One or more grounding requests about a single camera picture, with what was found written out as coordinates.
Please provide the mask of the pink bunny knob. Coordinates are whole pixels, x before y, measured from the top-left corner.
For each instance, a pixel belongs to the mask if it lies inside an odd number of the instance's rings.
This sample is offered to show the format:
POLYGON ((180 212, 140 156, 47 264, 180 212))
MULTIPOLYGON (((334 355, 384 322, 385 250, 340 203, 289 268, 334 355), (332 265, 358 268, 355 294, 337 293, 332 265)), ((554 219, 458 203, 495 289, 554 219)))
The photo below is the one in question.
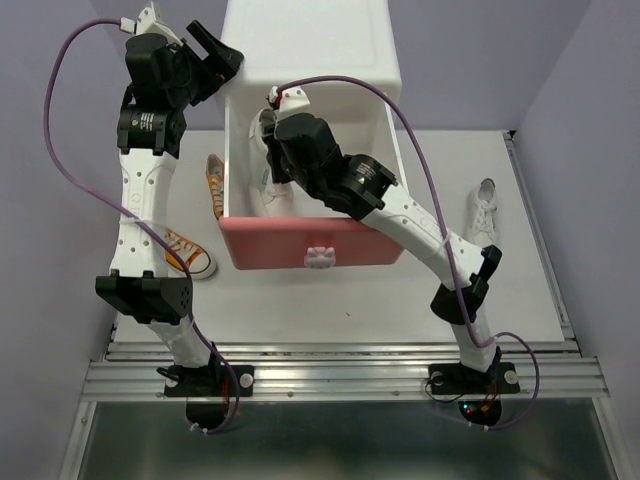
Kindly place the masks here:
POLYGON ((328 269, 336 264, 333 247, 309 247, 304 256, 304 266, 309 269, 328 269))

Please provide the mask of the orange sneaker near arm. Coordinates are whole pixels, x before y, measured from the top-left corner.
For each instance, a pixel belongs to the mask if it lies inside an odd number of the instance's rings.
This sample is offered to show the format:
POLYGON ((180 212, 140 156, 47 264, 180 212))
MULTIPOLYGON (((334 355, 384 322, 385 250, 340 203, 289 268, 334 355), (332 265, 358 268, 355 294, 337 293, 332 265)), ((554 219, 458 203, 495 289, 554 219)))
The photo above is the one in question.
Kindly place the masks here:
POLYGON ((194 280, 208 279, 216 272, 216 261, 199 244, 170 228, 165 230, 164 241, 185 264, 194 280))

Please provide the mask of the white plastic shoe cabinet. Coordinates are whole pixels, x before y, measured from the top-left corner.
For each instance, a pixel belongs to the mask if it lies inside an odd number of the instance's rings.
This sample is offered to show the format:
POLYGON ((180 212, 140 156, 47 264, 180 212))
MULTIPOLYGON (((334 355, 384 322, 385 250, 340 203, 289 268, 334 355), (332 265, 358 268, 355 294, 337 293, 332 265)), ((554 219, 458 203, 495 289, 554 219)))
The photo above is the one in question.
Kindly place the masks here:
POLYGON ((272 87, 308 77, 354 77, 400 97, 385 1, 231 1, 222 41, 244 56, 221 93, 227 126, 248 123, 272 87))

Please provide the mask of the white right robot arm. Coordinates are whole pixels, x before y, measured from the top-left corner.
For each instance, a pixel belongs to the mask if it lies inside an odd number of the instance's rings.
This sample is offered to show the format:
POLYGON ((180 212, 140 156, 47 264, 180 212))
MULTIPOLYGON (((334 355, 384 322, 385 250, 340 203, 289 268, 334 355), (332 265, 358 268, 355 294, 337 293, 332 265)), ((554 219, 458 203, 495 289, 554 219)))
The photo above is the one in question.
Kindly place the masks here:
POLYGON ((274 182, 294 182, 325 207, 386 235, 439 279, 430 309, 451 326, 460 360, 430 368, 434 394, 519 392, 515 367, 503 361, 481 313, 502 257, 496 246, 480 247, 452 233, 376 159, 343 153, 321 118, 310 113, 279 118, 265 111, 255 130, 274 182))

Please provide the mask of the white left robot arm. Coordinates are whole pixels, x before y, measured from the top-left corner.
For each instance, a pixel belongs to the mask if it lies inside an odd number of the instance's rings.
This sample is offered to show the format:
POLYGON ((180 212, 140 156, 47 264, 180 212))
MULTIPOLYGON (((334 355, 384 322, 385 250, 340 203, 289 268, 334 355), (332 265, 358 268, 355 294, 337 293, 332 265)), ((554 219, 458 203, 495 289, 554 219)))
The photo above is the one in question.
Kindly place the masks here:
POLYGON ((167 346, 173 364, 158 371, 167 381, 166 395, 214 397, 230 392, 234 373, 191 320, 193 283, 170 277, 161 242, 186 130, 184 111, 231 80, 244 56, 197 20, 187 30, 205 49, 205 58, 157 21, 138 20, 126 43, 131 82, 117 124, 123 211, 110 272, 97 277, 95 290, 167 346))

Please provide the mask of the white sneaker one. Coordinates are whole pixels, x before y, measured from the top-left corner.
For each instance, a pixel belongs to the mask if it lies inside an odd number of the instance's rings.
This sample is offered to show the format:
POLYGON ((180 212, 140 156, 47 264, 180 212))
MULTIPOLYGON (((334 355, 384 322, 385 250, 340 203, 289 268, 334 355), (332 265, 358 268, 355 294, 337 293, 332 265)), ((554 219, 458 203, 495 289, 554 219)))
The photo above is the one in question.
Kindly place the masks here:
POLYGON ((481 248, 496 245, 496 212, 496 185, 491 178, 485 178, 469 194, 466 240, 481 248))
POLYGON ((267 127, 275 125, 276 115, 269 108, 260 110, 248 131, 249 196, 257 217, 294 217, 297 215, 290 184, 275 183, 267 160, 268 146, 263 140, 267 127))

